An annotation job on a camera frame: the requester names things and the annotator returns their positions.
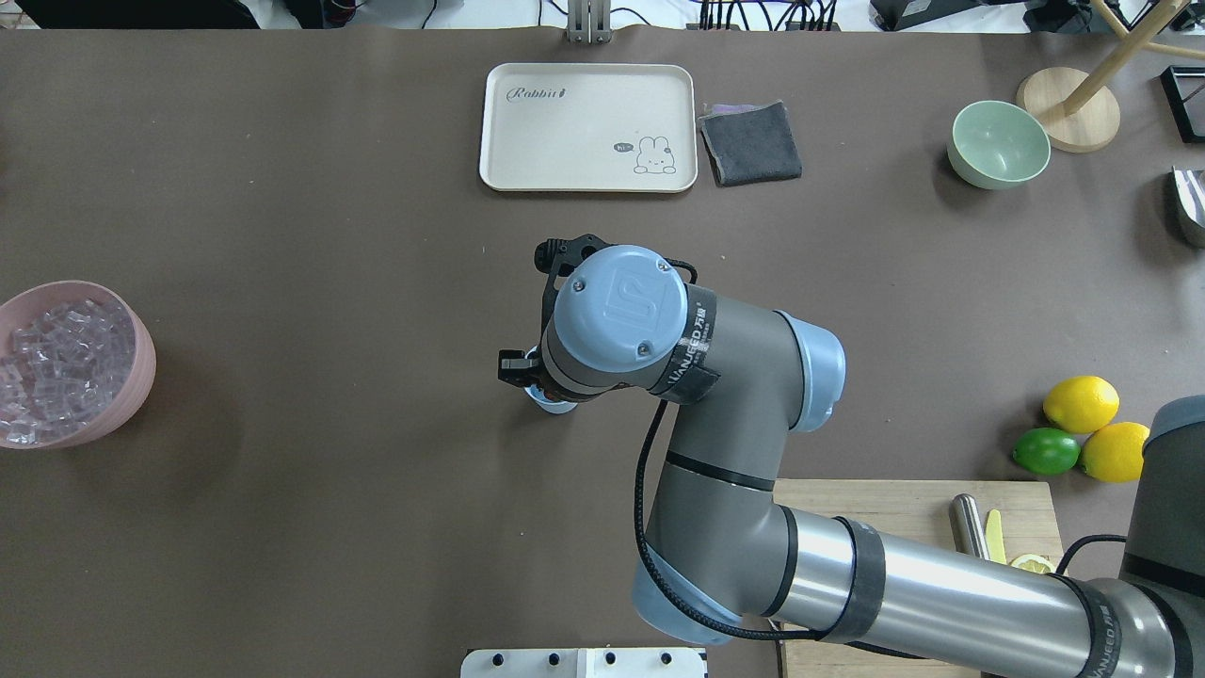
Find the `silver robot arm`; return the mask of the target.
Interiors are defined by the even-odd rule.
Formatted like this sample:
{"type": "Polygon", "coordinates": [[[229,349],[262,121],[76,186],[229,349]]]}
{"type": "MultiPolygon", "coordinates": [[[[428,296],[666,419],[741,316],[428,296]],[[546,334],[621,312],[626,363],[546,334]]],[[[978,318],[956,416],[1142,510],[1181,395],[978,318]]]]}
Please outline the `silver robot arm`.
{"type": "Polygon", "coordinates": [[[682,263],[586,234],[537,244],[533,350],[500,381],[560,402],[636,387],[677,403],[657,497],[635,481],[649,626],[700,644],[809,639],[1004,677],[1203,674],[1203,397],[1158,409],[1115,579],[1080,582],[825,518],[772,499],[788,434],[825,424],[844,347],[825,328],[682,281],[682,263]]]}

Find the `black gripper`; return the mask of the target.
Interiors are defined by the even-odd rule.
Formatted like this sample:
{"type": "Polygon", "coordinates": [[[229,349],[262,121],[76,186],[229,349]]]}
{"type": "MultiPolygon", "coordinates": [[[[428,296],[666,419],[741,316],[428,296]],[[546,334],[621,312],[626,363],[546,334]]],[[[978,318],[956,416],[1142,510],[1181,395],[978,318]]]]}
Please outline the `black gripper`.
{"type": "Polygon", "coordinates": [[[547,276],[541,340],[500,350],[498,378],[521,389],[698,389],[696,270],[593,234],[537,244],[547,276]]]}

